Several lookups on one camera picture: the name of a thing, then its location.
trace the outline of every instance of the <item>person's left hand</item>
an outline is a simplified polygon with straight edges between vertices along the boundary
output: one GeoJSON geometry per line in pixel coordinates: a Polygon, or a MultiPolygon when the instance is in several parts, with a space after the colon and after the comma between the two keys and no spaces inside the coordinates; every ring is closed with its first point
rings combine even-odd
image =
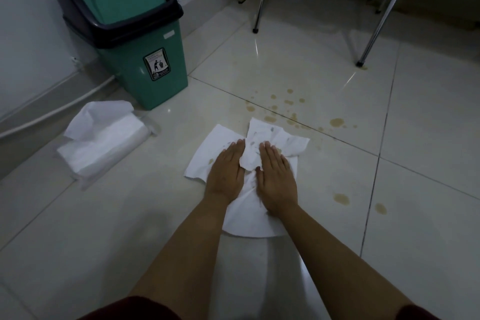
{"type": "Polygon", "coordinates": [[[245,169],[240,167],[240,157],[245,150],[245,140],[239,139],[224,149],[208,174],[205,199],[234,201],[243,187],[245,169]]]}

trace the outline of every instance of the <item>white cable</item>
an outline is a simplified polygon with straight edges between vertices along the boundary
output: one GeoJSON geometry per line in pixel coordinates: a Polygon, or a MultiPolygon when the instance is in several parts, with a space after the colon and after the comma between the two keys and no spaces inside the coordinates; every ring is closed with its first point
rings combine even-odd
{"type": "Polygon", "coordinates": [[[2,132],[0,133],[0,140],[2,138],[5,138],[7,136],[10,136],[16,132],[19,132],[21,130],[24,130],[24,129],[27,129],[28,127],[31,127],[37,123],[40,123],[42,121],[44,121],[45,119],[48,119],[50,118],[51,116],[54,116],[55,114],[57,113],[60,113],[62,111],[64,111],[65,109],[68,109],[70,108],[72,105],[75,105],[77,104],[78,102],[81,102],[83,99],[86,99],[88,98],[90,95],[92,94],[95,94],[97,91],[99,91],[102,87],[104,87],[105,85],[108,85],[110,84],[113,80],[115,79],[115,75],[111,75],[106,81],[102,82],[100,85],[98,85],[97,87],[95,87],[93,90],[89,91],[88,93],[86,93],[85,95],[82,95],[80,98],[76,98],[74,101],[71,101],[69,102],[68,104],[66,105],[63,105],[62,107],[58,108],[58,109],[55,109],[47,114],[45,114],[44,116],[41,116],[39,118],[36,118],[34,120],[32,120],[31,122],[28,122],[28,123],[25,123],[25,124],[22,124],[21,126],[18,126],[16,128],[13,128],[13,129],[9,129],[5,132],[2,132]]]}

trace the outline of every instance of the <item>forearm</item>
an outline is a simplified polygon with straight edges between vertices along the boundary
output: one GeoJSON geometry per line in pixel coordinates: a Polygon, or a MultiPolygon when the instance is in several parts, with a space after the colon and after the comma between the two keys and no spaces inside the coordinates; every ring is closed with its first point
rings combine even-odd
{"type": "Polygon", "coordinates": [[[162,303],[182,320],[206,319],[227,205],[224,200],[205,197],[177,228],[130,295],[162,303]]]}
{"type": "Polygon", "coordinates": [[[279,213],[333,320],[394,319],[411,301],[300,206],[279,213]]]}

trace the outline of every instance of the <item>green trash can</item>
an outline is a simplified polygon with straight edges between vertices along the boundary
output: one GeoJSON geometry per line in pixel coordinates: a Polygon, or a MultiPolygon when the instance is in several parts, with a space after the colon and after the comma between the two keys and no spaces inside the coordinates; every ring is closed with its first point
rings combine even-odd
{"type": "Polygon", "coordinates": [[[145,109],[187,87],[177,0],[58,0],[63,20],[93,45],[145,109]]]}

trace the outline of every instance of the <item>dark red sleeve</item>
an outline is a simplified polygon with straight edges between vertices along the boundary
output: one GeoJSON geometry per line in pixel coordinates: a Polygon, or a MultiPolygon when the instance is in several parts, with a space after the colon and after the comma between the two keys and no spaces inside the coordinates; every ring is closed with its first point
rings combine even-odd
{"type": "Polygon", "coordinates": [[[407,305],[397,314],[395,320],[440,320],[417,305],[407,305]]]}
{"type": "Polygon", "coordinates": [[[99,308],[79,320],[181,320],[168,307],[145,297],[132,296],[99,308]]]}

